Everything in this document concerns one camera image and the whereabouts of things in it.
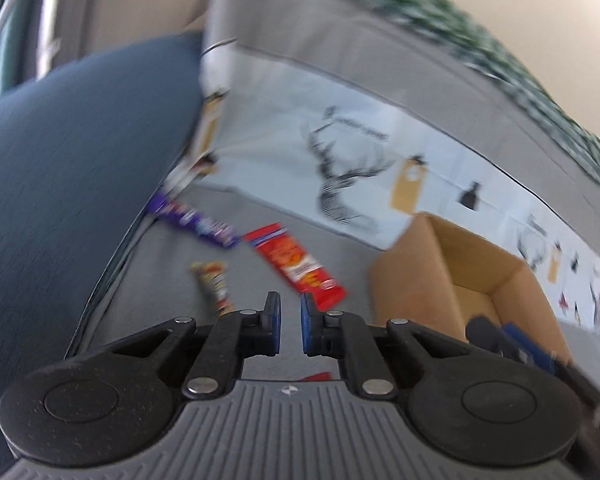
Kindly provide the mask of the red square snack packet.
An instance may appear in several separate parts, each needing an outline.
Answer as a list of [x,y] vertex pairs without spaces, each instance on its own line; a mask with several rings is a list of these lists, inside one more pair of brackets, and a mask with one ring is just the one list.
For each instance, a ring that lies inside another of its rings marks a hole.
[[302,382],[330,382],[331,380],[331,372],[319,372],[302,378]]

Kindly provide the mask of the long red snack pack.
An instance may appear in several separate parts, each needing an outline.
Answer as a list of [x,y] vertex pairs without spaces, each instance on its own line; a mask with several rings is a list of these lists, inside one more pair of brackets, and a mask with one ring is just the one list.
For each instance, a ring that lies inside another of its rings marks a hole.
[[300,294],[311,294],[326,312],[347,297],[346,289],[280,223],[261,226],[243,237]]

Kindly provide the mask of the yellow snack wrapper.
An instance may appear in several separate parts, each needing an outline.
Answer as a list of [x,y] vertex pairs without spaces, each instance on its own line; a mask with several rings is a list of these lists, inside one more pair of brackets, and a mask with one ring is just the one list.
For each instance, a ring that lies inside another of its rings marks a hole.
[[217,315],[235,311],[234,302],[228,291],[227,264],[221,260],[194,262],[189,270],[193,272],[204,300]]

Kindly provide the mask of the brown cardboard box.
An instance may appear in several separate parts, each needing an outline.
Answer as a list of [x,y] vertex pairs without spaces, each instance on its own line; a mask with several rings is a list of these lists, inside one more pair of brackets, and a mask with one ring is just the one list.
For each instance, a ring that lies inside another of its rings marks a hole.
[[405,318],[465,341],[483,315],[514,323],[544,350],[572,360],[556,315],[527,263],[433,214],[416,214],[370,265],[374,323]]

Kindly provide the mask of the grey sofa seat cushion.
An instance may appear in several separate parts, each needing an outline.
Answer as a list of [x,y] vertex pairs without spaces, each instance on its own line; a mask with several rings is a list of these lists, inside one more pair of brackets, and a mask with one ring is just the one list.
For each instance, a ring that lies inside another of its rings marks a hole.
[[[378,249],[230,191],[192,185],[178,201],[229,224],[239,234],[281,224],[346,290],[338,309],[367,322],[374,320],[368,269]],[[246,360],[244,377],[338,377],[335,360],[304,354],[298,290],[260,252],[244,240],[222,248],[151,218],[140,224],[120,266],[88,311],[76,350],[96,349],[172,318],[192,318],[204,326],[222,313],[261,310],[269,292],[282,298],[279,352]]]

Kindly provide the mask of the purple candy bar wrapper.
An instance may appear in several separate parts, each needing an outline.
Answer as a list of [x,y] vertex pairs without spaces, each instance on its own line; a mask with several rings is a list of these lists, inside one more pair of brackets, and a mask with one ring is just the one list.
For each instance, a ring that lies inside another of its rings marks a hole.
[[163,192],[151,196],[146,210],[158,220],[224,249],[232,248],[240,241],[237,231],[226,222],[216,220],[178,200],[172,200]]

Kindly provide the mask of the green checked cloth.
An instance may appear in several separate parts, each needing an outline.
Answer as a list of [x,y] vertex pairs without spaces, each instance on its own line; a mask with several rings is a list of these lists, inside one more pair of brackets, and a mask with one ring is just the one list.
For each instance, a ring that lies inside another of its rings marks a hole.
[[355,0],[491,79],[600,185],[600,138],[573,120],[513,53],[450,0]]

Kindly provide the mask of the deer print sofa cover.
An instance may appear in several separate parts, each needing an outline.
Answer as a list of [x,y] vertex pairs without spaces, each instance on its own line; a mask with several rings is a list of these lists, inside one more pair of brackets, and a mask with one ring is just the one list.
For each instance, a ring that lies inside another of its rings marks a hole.
[[430,212],[600,332],[600,185],[442,47],[355,0],[209,0],[200,84],[169,191],[201,180],[379,249]]

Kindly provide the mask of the grey curtain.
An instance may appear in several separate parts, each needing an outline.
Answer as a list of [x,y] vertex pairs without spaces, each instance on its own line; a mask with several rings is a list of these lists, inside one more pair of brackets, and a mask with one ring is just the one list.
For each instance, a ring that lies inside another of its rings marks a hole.
[[0,99],[87,55],[96,0],[0,0]]

